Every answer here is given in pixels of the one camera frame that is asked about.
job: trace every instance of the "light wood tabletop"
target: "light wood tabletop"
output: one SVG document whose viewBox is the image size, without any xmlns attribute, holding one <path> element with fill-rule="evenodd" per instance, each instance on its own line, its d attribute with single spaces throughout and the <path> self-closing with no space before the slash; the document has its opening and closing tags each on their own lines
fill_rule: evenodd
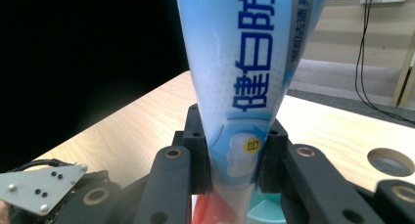
<svg viewBox="0 0 415 224">
<path fill-rule="evenodd" d="M 186 71 L 39 158 L 75 160 L 87 164 L 89 172 L 109 170 L 112 181 L 125 187 L 149 173 L 157 151 L 171 145 L 176 130 L 184 129 L 187 110 L 196 102 Z M 393 177 L 367 158 L 370 151 L 386 148 L 415 160 L 413 128 L 290 96 L 277 119 L 293 143 L 320 149 L 350 182 L 371 191 L 383 179 L 415 184 L 415 174 Z"/>
</svg>

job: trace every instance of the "red object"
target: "red object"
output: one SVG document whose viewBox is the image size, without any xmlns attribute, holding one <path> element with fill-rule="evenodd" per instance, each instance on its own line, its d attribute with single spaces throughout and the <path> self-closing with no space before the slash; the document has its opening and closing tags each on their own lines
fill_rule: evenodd
<svg viewBox="0 0 415 224">
<path fill-rule="evenodd" d="M 241 217 L 213 190 L 196 200 L 192 224 L 243 224 Z"/>
</svg>

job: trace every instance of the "bolt hole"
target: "bolt hole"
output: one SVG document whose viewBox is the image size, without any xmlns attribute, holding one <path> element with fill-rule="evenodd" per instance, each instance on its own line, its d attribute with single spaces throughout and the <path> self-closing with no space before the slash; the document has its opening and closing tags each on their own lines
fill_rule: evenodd
<svg viewBox="0 0 415 224">
<path fill-rule="evenodd" d="M 395 177 L 407 177 L 415 172 L 415 164 L 406 155 L 386 148 L 374 149 L 367 159 L 379 171 Z"/>
<path fill-rule="evenodd" d="M 407 202 L 415 203 L 415 190 L 410 187 L 405 186 L 393 186 L 392 187 L 393 193 Z"/>
<path fill-rule="evenodd" d="M 314 157 L 315 152 L 310 148 L 298 148 L 297 153 L 303 157 Z"/>
<path fill-rule="evenodd" d="M 364 222 L 363 217 L 359 213 L 352 211 L 352 210 L 345 210 L 343 212 L 343 216 L 352 223 L 363 223 Z"/>
<path fill-rule="evenodd" d="M 181 156 L 181 151 L 175 150 L 175 149 L 168 150 L 167 152 L 164 153 L 164 155 L 166 157 L 169 157 L 169 158 L 177 158 L 177 157 L 180 157 Z"/>
<path fill-rule="evenodd" d="M 271 131 L 269 131 L 269 135 L 276 136 L 276 135 L 278 135 L 278 131 L 277 130 L 271 130 Z"/>
<path fill-rule="evenodd" d="M 89 199 L 98 200 L 102 198 L 104 195 L 105 195 L 104 191 L 98 190 L 98 191 L 91 193 L 91 195 L 89 196 Z"/>
<path fill-rule="evenodd" d="M 165 212 L 156 212 L 150 217 L 150 222 L 152 224 L 162 224 L 167 221 L 167 214 Z"/>
</svg>

